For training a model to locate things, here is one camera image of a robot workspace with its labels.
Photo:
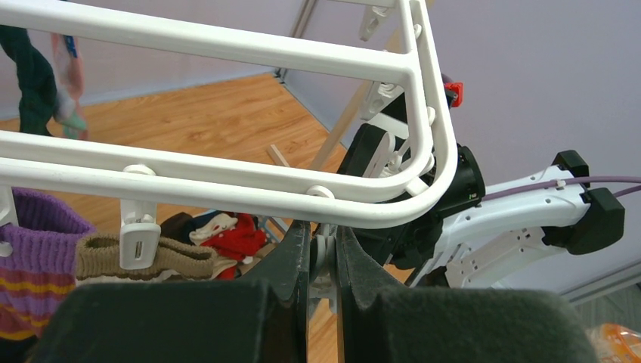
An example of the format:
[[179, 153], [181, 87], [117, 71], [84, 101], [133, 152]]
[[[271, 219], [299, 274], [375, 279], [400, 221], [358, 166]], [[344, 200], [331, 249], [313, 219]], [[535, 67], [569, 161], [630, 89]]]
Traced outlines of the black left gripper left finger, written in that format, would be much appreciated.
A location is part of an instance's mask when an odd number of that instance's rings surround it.
[[304, 362], [311, 226], [233, 281], [90, 284], [74, 290], [34, 362]]

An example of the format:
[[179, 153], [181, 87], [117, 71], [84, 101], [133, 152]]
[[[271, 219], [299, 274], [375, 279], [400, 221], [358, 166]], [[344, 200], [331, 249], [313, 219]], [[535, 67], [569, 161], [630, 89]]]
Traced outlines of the pink patterned sock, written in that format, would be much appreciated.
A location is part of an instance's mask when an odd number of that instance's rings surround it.
[[85, 90], [84, 63], [77, 38], [52, 33], [51, 47], [57, 87], [54, 120], [62, 125], [66, 138], [86, 140], [88, 127], [80, 105]]

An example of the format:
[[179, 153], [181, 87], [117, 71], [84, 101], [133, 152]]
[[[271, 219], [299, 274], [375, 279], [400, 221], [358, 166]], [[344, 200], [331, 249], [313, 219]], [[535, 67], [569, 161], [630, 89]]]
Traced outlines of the purple striped sock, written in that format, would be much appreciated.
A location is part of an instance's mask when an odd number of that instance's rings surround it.
[[94, 226], [63, 201], [13, 188], [17, 225], [1, 228], [13, 252], [1, 259], [1, 337], [39, 337], [75, 288], [76, 243]]

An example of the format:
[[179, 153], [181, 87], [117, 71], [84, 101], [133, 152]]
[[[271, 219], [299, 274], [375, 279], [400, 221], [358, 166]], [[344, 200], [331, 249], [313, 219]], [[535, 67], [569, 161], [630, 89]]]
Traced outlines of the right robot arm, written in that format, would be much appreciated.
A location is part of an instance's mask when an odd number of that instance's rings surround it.
[[355, 229], [355, 236], [378, 263], [410, 271], [411, 287], [500, 288], [533, 262], [619, 241], [626, 210], [608, 183], [565, 150], [540, 172], [488, 187], [462, 145], [454, 180], [430, 211], [393, 228]]

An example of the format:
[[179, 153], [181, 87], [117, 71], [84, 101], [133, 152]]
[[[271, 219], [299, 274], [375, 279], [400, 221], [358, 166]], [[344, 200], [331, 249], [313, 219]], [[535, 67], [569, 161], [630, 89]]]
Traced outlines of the green reindeer sock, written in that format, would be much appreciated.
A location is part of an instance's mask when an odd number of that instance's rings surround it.
[[24, 28], [1, 26], [1, 47], [15, 63], [21, 92], [18, 104], [19, 131], [49, 136], [47, 124], [53, 117], [57, 86], [51, 65], [32, 45]]

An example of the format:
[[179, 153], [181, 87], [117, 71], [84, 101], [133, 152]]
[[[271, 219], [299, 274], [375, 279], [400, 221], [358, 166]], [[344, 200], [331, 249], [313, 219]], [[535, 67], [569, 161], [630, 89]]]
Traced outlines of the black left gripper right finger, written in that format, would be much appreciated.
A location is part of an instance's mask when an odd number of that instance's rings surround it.
[[575, 310], [536, 290], [410, 288], [336, 232], [341, 362], [595, 362]]

